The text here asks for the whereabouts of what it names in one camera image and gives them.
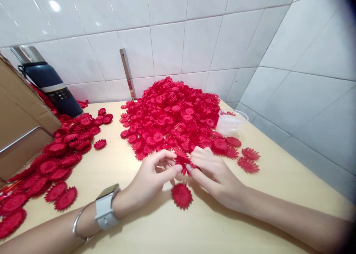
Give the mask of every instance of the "cardboard box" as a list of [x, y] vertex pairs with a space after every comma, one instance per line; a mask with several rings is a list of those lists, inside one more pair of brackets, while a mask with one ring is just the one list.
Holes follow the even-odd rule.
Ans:
[[1, 53], [0, 101], [0, 178], [8, 180], [53, 141], [60, 122]]

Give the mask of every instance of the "left hand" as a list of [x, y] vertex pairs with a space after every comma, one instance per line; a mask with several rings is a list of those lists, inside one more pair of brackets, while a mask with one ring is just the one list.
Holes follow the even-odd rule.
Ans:
[[176, 165], [173, 160], [176, 157], [176, 154], [165, 149], [146, 157], [129, 186], [115, 197], [113, 201], [115, 216], [121, 217], [142, 207], [162, 190], [166, 182], [174, 180], [182, 171], [182, 166]]

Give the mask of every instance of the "dark blue water bottle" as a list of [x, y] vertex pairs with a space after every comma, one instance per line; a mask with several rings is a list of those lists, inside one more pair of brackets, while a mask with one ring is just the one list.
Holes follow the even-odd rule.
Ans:
[[55, 69], [50, 66], [33, 46], [11, 47], [20, 63], [19, 70], [24, 77], [29, 77], [45, 93], [61, 114], [79, 116], [83, 109], [68, 90]]

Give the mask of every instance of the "forearm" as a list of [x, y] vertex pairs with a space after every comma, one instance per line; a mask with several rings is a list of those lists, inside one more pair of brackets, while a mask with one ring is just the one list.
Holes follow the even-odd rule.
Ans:
[[335, 253], [352, 226], [343, 219], [252, 188], [246, 188], [243, 204], [243, 213], [278, 227], [322, 253]]
[[[117, 219], [122, 218], [134, 208], [127, 203], [125, 190], [118, 193], [113, 200], [113, 209]], [[49, 220], [0, 246], [0, 253], [70, 253], [83, 243], [72, 233], [75, 218], [82, 208], [70, 211]], [[95, 204], [89, 205], [81, 214], [77, 224], [77, 234], [83, 238], [100, 231]]]

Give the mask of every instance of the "plastic cup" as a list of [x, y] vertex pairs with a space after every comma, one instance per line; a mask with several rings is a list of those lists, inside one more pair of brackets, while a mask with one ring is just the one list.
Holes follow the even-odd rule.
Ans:
[[229, 111], [232, 111], [236, 116], [226, 115], [223, 110], [219, 111], [219, 120], [215, 130], [223, 137], [233, 136], [238, 127], [248, 121], [248, 115], [245, 113], [233, 109]]

